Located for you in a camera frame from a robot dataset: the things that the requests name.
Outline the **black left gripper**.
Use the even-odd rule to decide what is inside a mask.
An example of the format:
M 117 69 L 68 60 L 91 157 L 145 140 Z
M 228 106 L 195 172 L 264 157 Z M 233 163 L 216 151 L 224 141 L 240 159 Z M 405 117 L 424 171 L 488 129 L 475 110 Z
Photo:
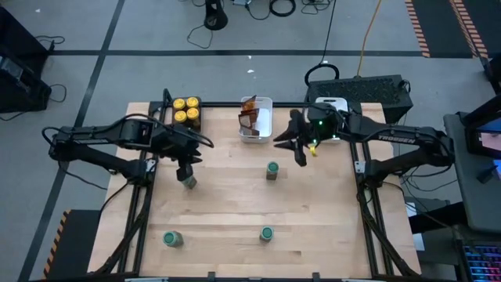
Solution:
M 193 176 L 192 164 L 200 163 L 201 152 L 198 151 L 198 142 L 194 138 L 174 134 L 168 138 L 166 157 L 178 162 L 176 171 L 177 180 L 185 181 Z

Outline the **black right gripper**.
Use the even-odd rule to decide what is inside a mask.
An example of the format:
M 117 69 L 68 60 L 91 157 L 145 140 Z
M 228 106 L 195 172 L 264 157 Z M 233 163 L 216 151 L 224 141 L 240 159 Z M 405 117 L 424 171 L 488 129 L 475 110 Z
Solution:
M 307 115 L 292 110 L 287 128 L 273 139 L 280 142 L 274 147 L 294 151 L 294 160 L 304 167 L 307 164 L 304 148 L 313 145 L 315 149 L 323 140 L 332 139 L 343 124 L 340 113 L 328 103 L 311 104 Z

